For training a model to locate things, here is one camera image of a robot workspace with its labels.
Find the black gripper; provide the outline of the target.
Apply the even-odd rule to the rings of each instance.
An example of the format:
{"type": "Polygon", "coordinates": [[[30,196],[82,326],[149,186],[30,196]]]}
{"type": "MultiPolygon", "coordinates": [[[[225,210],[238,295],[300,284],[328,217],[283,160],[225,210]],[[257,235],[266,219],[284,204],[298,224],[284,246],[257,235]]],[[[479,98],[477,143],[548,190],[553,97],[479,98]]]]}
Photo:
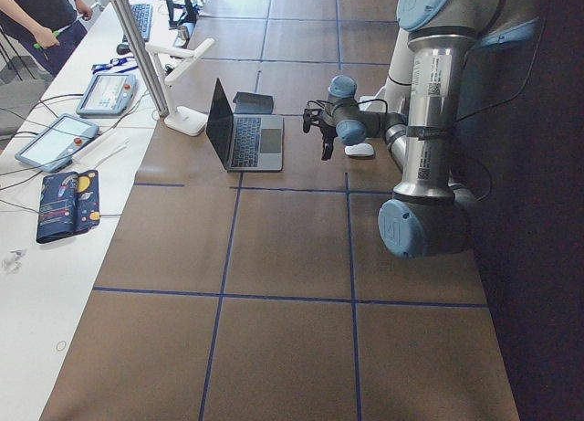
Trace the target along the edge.
{"type": "Polygon", "coordinates": [[[334,139],[337,137],[336,127],[325,121],[325,115],[330,103],[325,100],[308,100],[303,111],[304,133],[309,133],[311,127],[318,127],[322,135],[321,160],[327,161],[334,151],[334,139]]]}

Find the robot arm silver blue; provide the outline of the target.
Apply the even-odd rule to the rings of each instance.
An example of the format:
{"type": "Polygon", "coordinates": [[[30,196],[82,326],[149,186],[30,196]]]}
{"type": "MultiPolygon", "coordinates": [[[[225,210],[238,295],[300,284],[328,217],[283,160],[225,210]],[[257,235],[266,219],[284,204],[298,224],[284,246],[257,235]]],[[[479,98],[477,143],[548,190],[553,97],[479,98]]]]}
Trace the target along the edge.
{"type": "Polygon", "coordinates": [[[380,107],[355,97],[356,81],[335,77],[324,100],[311,100],[303,128],[318,128],[322,157],[382,138],[401,181],[378,214],[385,247],[399,258],[424,258],[469,246],[476,199],[451,176],[452,142],[464,65],[477,48],[530,38],[539,0],[398,0],[399,34],[380,107]]]}

